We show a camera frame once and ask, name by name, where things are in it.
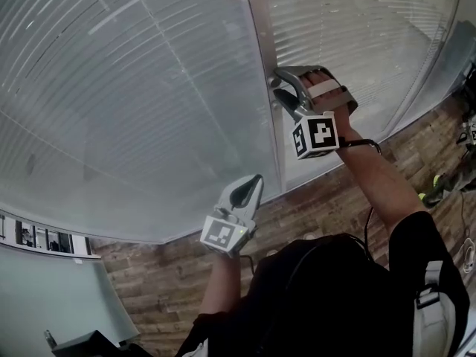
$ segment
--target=yellow object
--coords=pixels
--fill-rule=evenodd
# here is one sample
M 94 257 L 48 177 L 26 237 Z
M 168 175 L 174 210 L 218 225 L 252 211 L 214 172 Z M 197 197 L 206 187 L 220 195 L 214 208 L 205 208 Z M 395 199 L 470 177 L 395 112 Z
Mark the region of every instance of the yellow object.
M 436 187 L 438 184 L 438 180 L 440 180 L 441 175 L 436 175 L 433 177 L 433 187 Z

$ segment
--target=hand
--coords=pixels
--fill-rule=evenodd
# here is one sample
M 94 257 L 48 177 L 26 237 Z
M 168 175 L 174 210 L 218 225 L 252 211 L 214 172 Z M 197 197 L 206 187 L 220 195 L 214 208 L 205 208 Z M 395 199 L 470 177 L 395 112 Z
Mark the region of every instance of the hand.
M 309 87 L 313 87 L 314 85 L 318 85 L 319 83 L 330 80 L 330 77 L 323 73 L 322 71 L 318 72 L 310 72 L 306 73 L 300 80 L 308 89 Z M 319 103 L 323 103 L 326 99 L 330 99 L 333 97 L 338 96 L 341 93 L 341 89 L 334 89 L 332 91 L 327 92 L 326 94 L 322 94 L 319 97 L 315 97 L 312 100 L 312 108 L 314 109 L 316 106 L 319 106 Z M 344 136 L 347 140 L 354 138 L 354 131 L 350 126 L 349 122 L 349 109 L 347 105 L 340 106 L 334 110 L 334 118 L 335 118 L 335 126 L 337 127 L 338 136 Z

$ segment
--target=wire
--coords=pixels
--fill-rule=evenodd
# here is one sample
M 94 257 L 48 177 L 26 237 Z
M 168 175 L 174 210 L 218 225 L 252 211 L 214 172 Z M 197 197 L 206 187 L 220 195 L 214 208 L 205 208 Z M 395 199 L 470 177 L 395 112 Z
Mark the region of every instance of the wire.
M 359 139 L 359 140 L 347 141 L 345 140 L 345 138 L 339 137 L 339 145 L 341 146 L 341 148 L 348 148 L 348 147 L 355 147 L 355 146 L 372 146 L 376 149 L 376 151 L 380 155 L 382 154 L 382 149 L 372 139 Z
M 464 219 L 464 194 L 460 191 L 461 195 L 461 223 L 463 225 L 463 235 L 466 237 L 463 244 L 461 245 L 460 249 L 456 253 L 457 256 L 462 249 L 464 249 L 466 245 L 466 251 L 464 251 L 464 259 L 463 259 L 463 271 L 466 274 L 469 274 L 472 269 L 473 265 L 475 264 L 475 243 L 469 237 L 468 227 L 466 226 L 466 221 Z
M 253 276 L 254 276 L 254 262 L 253 262 L 253 258 L 252 258 L 250 255 L 240 255 L 239 257 L 240 257 L 240 258 L 248 259 L 248 260 L 250 261 L 251 273 L 252 273 Z
M 466 132 L 462 132 L 458 140 L 456 140 L 456 144 L 461 144 L 466 140 L 468 140 L 468 135 L 466 134 Z
M 373 207 L 370 208 L 369 215 L 367 216 L 367 221 L 365 222 L 365 227 L 364 227 L 365 251 L 367 252 L 368 257 L 370 256 L 368 228 L 369 228 L 370 219 L 372 218 L 372 214 L 373 214 Z

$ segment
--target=glass door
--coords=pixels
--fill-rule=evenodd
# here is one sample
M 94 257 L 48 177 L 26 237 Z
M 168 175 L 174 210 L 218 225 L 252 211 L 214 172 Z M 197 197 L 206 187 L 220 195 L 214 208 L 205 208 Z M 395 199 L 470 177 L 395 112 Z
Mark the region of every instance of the glass door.
M 280 194 L 248 0 L 0 0 L 0 209 L 164 242 Z
M 359 104 L 351 117 L 362 136 L 381 141 L 425 82 L 445 39 L 457 0 L 266 0 L 277 65 L 322 65 Z M 335 153 L 297 161 L 283 125 L 286 189 L 339 164 Z

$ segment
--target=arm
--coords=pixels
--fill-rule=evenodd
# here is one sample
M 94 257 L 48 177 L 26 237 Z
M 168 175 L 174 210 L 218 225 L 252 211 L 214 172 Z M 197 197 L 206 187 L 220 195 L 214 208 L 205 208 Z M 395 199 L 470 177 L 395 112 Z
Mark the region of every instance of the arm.
M 308 73 L 301 79 L 306 87 L 312 87 L 328 80 L 329 77 L 319 72 Z M 338 89 L 330 91 L 314 98 L 313 104 L 318 105 L 339 93 Z M 335 122 L 339 136 L 344 136 L 348 141 L 361 138 L 350 127 L 349 111 L 346 106 L 335 110 Z M 390 232 L 407 216 L 425 211 L 425 206 L 408 181 L 371 146 L 340 149 L 338 155 Z
M 241 265 L 234 258 L 214 254 L 213 268 L 199 313 L 228 312 L 238 303 L 241 292 Z

